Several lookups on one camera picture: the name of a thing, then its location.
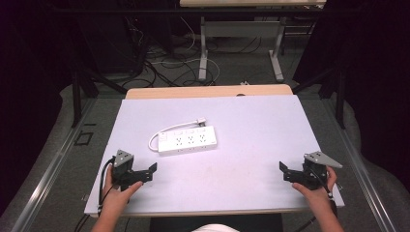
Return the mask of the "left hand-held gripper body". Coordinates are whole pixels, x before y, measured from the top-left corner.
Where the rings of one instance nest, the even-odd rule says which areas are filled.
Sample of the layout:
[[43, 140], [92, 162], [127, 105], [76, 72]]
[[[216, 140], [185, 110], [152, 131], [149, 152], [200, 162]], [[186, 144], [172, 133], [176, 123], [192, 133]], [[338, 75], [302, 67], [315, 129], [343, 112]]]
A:
[[112, 181], [116, 186], [120, 187], [121, 191], [125, 191], [137, 182], [146, 182], [146, 172], [132, 170], [133, 155], [118, 150], [115, 160], [113, 162]]

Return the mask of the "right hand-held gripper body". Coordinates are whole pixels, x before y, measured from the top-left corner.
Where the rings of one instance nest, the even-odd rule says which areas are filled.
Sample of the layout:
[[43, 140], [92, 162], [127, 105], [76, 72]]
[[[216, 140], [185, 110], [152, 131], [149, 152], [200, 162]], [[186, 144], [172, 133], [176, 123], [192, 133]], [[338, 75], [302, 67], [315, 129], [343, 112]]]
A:
[[304, 159], [302, 164], [303, 170], [296, 171], [291, 177], [291, 182], [301, 184], [310, 190], [319, 189], [327, 185], [327, 167], [343, 167], [341, 163], [320, 151], [304, 154]]

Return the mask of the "white power strip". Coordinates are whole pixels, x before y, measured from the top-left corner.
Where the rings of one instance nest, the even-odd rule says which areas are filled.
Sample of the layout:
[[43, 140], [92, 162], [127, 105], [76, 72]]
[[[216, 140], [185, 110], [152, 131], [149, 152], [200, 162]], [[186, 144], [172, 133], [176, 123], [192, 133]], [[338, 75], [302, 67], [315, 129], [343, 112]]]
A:
[[218, 146], [212, 126], [161, 132], [158, 139], [160, 155], [194, 153], [214, 149]]

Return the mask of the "person's right hand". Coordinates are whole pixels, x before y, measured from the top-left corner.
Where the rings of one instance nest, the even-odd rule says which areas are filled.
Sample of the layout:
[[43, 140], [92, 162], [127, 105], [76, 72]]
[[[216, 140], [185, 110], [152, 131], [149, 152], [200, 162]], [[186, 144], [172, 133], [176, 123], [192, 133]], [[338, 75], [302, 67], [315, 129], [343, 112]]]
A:
[[332, 167], [327, 166], [326, 169], [328, 173], [327, 188], [319, 188], [316, 190], [310, 190], [301, 184], [298, 184], [298, 183], [292, 184], [292, 188], [297, 190], [307, 200], [309, 207], [311, 205], [313, 206], [330, 205], [331, 206], [331, 200], [329, 198], [329, 193], [333, 190], [334, 184], [337, 181], [337, 175]]

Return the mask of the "person's left hand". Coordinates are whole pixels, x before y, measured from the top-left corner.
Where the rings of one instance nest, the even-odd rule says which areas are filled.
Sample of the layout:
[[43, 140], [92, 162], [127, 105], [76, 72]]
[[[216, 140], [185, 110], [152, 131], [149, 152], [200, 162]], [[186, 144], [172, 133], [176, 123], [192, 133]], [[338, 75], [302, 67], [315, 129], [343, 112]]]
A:
[[121, 215], [126, 208], [130, 198], [143, 186], [142, 182], [136, 182], [126, 190], [120, 191], [114, 186], [112, 180], [112, 165], [107, 167], [105, 184], [102, 189], [102, 214], [103, 215]]

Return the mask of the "black floor socket cover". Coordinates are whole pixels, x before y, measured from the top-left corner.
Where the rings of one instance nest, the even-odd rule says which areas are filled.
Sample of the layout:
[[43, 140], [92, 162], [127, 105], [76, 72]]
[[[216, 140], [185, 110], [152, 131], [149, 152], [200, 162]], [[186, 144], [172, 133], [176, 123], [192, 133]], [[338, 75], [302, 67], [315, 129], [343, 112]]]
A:
[[75, 146], [88, 146], [93, 135], [94, 134], [92, 132], [85, 132], [82, 130], [77, 136], [77, 138], [75, 139], [74, 145]]

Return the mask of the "black metal stand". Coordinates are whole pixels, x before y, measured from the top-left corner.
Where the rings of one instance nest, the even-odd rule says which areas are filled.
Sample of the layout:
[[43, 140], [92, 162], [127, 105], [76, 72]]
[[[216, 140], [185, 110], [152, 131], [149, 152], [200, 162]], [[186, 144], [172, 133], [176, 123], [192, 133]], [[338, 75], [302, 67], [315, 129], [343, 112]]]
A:
[[75, 66], [72, 69], [73, 128], [78, 125], [82, 118], [81, 92], [84, 92], [88, 98], [96, 98], [99, 94], [99, 90], [97, 89], [94, 80], [101, 82], [120, 94], [126, 94], [128, 92], [124, 87], [117, 85], [101, 74], [93, 72], [91, 69], [86, 68], [83, 65]]
[[302, 90], [311, 85], [321, 82], [318, 95], [320, 99], [329, 99], [332, 94], [336, 94], [335, 118], [338, 125], [344, 130], [344, 96], [346, 85], [345, 69], [342, 68], [328, 68], [320, 74], [309, 78], [306, 82], [297, 85], [292, 89], [292, 92], [297, 95]]

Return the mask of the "dark curtain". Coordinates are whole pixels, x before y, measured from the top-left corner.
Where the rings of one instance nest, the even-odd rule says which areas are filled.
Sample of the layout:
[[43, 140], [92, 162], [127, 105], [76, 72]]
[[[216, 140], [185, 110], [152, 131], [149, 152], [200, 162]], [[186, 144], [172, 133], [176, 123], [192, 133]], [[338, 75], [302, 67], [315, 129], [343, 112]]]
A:
[[410, 191], [410, 0], [327, 0], [293, 80], [302, 84], [344, 58], [345, 99], [358, 121], [362, 154]]
[[38, 0], [0, 0], [0, 217], [11, 206], [71, 84]]

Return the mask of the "black computer case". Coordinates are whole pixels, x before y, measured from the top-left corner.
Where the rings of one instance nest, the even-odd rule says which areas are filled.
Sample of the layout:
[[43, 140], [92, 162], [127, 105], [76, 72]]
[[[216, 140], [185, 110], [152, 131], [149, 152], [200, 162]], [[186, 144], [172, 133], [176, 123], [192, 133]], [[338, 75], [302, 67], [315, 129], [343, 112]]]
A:
[[139, 75], [144, 34], [123, 16], [83, 16], [78, 19], [97, 69], [102, 74]]

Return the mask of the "white desk with metal legs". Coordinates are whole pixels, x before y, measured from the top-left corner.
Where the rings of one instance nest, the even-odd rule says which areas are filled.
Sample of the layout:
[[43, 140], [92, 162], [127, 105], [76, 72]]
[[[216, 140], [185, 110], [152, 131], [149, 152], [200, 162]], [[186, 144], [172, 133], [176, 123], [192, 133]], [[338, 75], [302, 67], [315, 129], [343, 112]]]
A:
[[[323, 7], [327, 0], [180, 0], [180, 6], [193, 10], [241, 10], [250, 8], [251, 10], [305, 10], [307, 7]], [[208, 38], [274, 38], [275, 43], [269, 51], [269, 57], [274, 71], [274, 78], [282, 83], [284, 77], [278, 62], [278, 53], [281, 41], [284, 37], [286, 17], [276, 16], [274, 20], [209, 20], [208, 16], [200, 17], [200, 43], [201, 56], [199, 64], [198, 79], [205, 80], [207, 77], [208, 48], [206, 42]]]

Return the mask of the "aluminium floor rail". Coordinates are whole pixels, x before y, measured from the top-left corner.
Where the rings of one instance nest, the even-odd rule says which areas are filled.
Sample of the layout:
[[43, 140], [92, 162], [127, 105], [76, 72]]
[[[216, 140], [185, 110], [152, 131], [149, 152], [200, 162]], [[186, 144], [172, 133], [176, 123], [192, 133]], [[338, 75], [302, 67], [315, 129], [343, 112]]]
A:
[[355, 177], [361, 187], [362, 193], [365, 196], [367, 205], [371, 209], [381, 232], [398, 232], [393, 220], [389, 216], [384, 204], [382, 203], [373, 182], [369, 178], [368, 171], [358, 150], [350, 140], [347, 131], [339, 125], [339, 122], [336, 119], [336, 108], [333, 106], [332, 101], [322, 100], [322, 103], [327, 111], [327, 114], [331, 118], [331, 121], [336, 127], [339, 136], [341, 137], [341, 141], [343, 142], [344, 147], [347, 150], [346, 156], [349, 159], [351, 169], [355, 174]]
[[28, 232], [30, 229], [60, 170], [64, 166], [64, 163], [68, 157], [68, 152], [74, 144], [74, 140], [80, 135], [80, 128], [84, 120], [92, 111], [95, 103], [96, 99], [89, 99], [85, 101], [84, 106], [80, 111], [82, 117], [79, 119], [78, 124], [75, 127], [70, 127], [64, 136], [64, 141], [53, 153], [47, 169], [43, 172], [42, 178], [38, 181], [36, 187], [31, 192], [30, 197], [27, 199], [24, 208], [18, 215], [18, 218], [16, 219], [10, 232]]

